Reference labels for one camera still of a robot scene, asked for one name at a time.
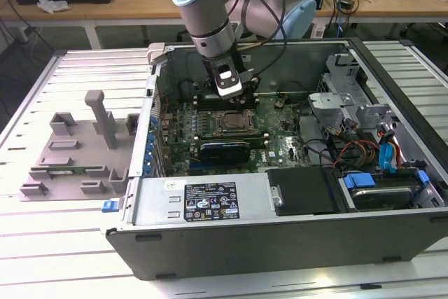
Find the motherboard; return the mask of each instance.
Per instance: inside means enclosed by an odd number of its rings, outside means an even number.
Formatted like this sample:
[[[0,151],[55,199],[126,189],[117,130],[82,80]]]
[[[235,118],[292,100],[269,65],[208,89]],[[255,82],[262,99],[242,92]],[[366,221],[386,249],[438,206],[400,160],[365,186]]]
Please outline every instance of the motherboard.
[[[297,137],[296,110],[297,104],[279,104],[275,95],[238,110],[166,101],[160,120],[167,176],[311,166]]]

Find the slotted metal table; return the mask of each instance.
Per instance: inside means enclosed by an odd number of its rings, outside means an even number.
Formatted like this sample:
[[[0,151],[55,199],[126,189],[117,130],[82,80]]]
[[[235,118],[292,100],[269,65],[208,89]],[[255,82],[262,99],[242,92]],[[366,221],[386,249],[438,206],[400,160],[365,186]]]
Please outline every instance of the slotted metal table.
[[[448,141],[445,76],[412,46],[366,46]],[[149,73],[145,49],[72,51],[54,56],[44,69],[0,136],[0,298],[448,297],[448,239],[411,262],[145,282],[134,278],[100,232],[116,216],[101,213],[102,201],[19,201],[54,112],[92,120],[83,98],[100,89],[116,118],[138,113]],[[380,90],[368,84],[381,102]]]

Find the tissue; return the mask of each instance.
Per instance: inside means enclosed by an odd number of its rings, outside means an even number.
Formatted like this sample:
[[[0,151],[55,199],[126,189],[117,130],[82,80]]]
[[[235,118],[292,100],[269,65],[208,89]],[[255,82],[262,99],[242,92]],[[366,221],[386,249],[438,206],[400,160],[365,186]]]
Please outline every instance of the tissue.
[[[51,14],[57,11],[66,11],[70,9],[69,4],[66,1],[53,0],[39,0],[37,7]]]

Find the warning label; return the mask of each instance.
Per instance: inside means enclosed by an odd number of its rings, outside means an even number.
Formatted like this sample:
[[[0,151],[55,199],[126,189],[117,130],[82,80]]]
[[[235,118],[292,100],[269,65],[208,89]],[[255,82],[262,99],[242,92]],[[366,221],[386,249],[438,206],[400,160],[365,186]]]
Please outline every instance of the warning label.
[[[187,222],[239,218],[235,182],[185,185],[183,218]]]

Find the blue clip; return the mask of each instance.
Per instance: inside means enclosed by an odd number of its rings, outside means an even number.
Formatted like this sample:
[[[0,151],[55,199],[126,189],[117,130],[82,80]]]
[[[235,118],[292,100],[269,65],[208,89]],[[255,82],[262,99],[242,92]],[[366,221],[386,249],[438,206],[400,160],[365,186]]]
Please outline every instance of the blue clip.
[[[119,202],[115,201],[115,200],[104,201],[101,211],[103,213],[117,213],[117,212],[119,212],[118,205],[119,205]]]
[[[395,149],[392,145],[385,143],[379,148],[379,166],[382,169],[390,171],[390,173],[396,173],[397,169],[392,167],[392,159]]]
[[[419,171],[417,173],[417,176],[419,177],[424,187],[426,187],[429,184],[429,176],[425,171]]]
[[[375,187],[377,184],[370,173],[353,173],[344,178],[347,189]]]

